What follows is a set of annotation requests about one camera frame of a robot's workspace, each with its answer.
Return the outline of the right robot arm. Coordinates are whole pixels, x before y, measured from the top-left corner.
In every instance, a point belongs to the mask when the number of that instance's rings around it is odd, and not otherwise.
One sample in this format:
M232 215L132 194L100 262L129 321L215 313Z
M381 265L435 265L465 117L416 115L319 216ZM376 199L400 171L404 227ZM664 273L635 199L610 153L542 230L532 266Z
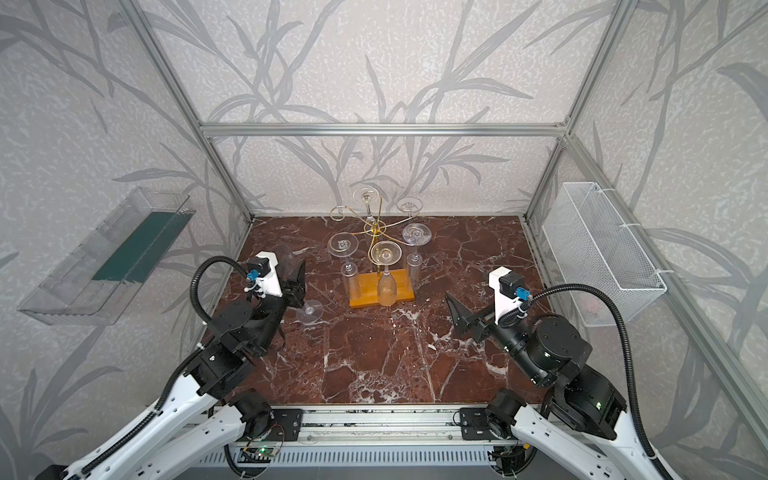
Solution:
M613 317L627 382L625 394L588 365L592 347L565 317L541 314L533 325L526 325L535 303L569 291L592 295ZM608 295L592 286L566 283L537 294L519 288L497 297L497 303L472 312L453 295L445 296L458 332L471 333L478 343L497 343L535 386L546 391L541 407L535 409L519 394L501 390L486 408L493 433L530 444L584 479L606 477L610 465L624 479L677 478L644 429L629 335Z

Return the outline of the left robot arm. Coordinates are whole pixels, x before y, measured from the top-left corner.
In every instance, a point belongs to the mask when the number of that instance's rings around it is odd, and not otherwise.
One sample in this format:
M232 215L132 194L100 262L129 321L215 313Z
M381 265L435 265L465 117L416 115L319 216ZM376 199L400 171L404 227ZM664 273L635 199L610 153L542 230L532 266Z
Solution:
M245 298L212 317L198 294L209 267L224 263L241 275ZM306 264L287 275L278 272L272 252L260 252L245 264L213 256L195 271L190 302L211 333L173 371L159 398L98 448L70 465L50 465L41 479L173 479L196 461L244 434L263 436L274 425L267 400L240 384L282 336L289 308L305 303Z

